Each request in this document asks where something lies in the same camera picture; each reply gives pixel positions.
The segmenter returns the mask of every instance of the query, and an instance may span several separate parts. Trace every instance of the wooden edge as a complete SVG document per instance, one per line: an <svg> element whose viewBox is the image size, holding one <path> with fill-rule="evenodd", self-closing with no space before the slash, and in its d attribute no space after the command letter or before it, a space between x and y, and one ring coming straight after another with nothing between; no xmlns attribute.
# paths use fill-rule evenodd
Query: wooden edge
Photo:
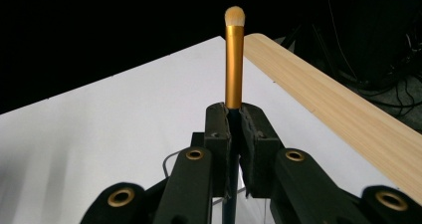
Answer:
<svg viewBox="0 0 422 224"><path fill-rule="evenodd" d="M422 135L263 34L245 36L244 56L398 188L422 203Z"/></svg>

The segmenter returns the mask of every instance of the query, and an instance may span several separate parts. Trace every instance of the cable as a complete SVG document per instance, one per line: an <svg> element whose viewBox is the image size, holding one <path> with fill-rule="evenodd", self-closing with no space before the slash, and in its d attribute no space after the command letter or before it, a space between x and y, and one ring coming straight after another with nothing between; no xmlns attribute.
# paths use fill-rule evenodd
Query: cable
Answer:
<svg viewBox="0 0 422 224"><path fill-rule="evenodd" d="M414 75L413 77L415 77L421 84L422 84L422 77L419 77L418 75ZM399 101L400 105L393 105L393 104L387 104L387 103L383 103L383 102L379 102L376 100L371 100L368 98L365 98L367 101L375 104L375 105L379 105L379 106L384 106L384 107L390 107L390 108L396 108L396 109L400 109L400 112L398 114L396 114L395 116L399 117L399 116L404 116L406 114L408 114L410 111L412 111L414 108L422 105L422 101L415 103L415 100L413 98L412 95L410 95L409 91L408 91L408 83L407 80L404 79L404 89L405 89L405 93L407 94L407 96L410 98L410 100L412 101L412 103L410 105L404 105L403 102L401 101L400 97L399 97L399 92L398 92L398 86L395 86L395 92L396 92L396 98ZM409 109L407 112L402 113L403 109Z"/></svg>
<svg viewBox="0 0 422 224"><path fill-rule="evenodd" d="M174 156L174 155L178 154L179 152L180 152L180 151L176 151L176 152L171 153L171 154L170 154L170 155L168 155L166 158L164 158L164 161L162 161L162 169L164 170L164 175L165 175L165 178L169 177L169 174L168 174L167 167L166 167L165 163L167 162L168 158L170 158L170 157L172 157L172 156Z"/></svg>
<svg viewBox="0 0 422 224"><path fill-rule="evenodd" d="M366 97L376 97L376 96L380 96L383 95L389 91L391 91L394 88L394 86L385 88L384 90L379 91L378 93L375 94L366 94L362 89L357 89L357 91L359 92L360 95L362 96L366 96Z"/></svg>
<svg viewBox="0 0 422 224"><path fill-rule="evenodd" d="M345 63L347 64L347 66L350 69L350 71L353 73L354 78L356 80L358 80L356 73L354 72L353 68L351 67L350 63L348 62L348 60L345 57L344 52L343 52L343 50L341 48L340 41L339 41L339 38L338 38L338 35L337 35L337 29L335 28L334 16L332 14L332 9L331 9L331 2L330 2L330 0L327 0L327 1L328 1L329 14L331 16L332 27L334 29L335 40L337 41L338 48L339 48L339 50L341 52L342 57L344 58Z"/></svg>

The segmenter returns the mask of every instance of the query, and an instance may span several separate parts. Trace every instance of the white table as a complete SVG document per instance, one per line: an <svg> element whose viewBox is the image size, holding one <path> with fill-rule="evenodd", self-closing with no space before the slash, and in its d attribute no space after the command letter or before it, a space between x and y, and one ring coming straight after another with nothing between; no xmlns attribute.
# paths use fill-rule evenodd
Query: white table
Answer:
<svg viewBox="0 0 422 224"><path fill-rule="evenodd" d="M224 102L225 41L170 56L0 115L0 223L79 223L107 187L147 189L163 159ZM393 183L245 58L243 102L282 142L309 153L342 189Z"/></svg>

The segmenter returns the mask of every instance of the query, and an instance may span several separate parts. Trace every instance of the metal hole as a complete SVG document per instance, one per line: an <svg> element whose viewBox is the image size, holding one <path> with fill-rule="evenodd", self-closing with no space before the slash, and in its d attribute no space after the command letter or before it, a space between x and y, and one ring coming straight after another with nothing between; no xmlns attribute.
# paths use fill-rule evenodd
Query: metal hole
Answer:
<svg viewBox="0 0 422 224"><path fill-rule="evenodd" d="M376 199L386 207L396 211L405 211L408 208L406 201L395 193L389 191L378 191Z"/></svg>
<svg viewBox="0 0 422 224"><path fill-rule="evenodd" d="M121 188L108 197L108 205L121 207L129 203L134 198L134 191L130 187Z"/></svg>
<svg viewBox="0 0 422 224"><path fill-rule="evenodd" d="M201 150L195 149L186 152L186 157L190 160L199 160L204 156L204 153Z"/></svg>
<svg viewBox="0 0 422 224"><path fill-rule="evenodd" d="M292 160L292 161L303 161L303 160L305 160L305 157L301 152L294 151L294 150L287 151L286 157L288 159Z"/></svg>

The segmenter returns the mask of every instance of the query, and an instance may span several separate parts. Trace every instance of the brush bristles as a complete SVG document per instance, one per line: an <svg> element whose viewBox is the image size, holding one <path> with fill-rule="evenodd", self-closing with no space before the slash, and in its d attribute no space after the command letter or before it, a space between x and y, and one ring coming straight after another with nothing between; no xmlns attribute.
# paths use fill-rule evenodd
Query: brush bristles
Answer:
<svg viewBox="0 0 422 224"><path fill-rule="evenodd" d="M225 14L226 26L245 26L245 13L238 6L227 9Z"/></svg>

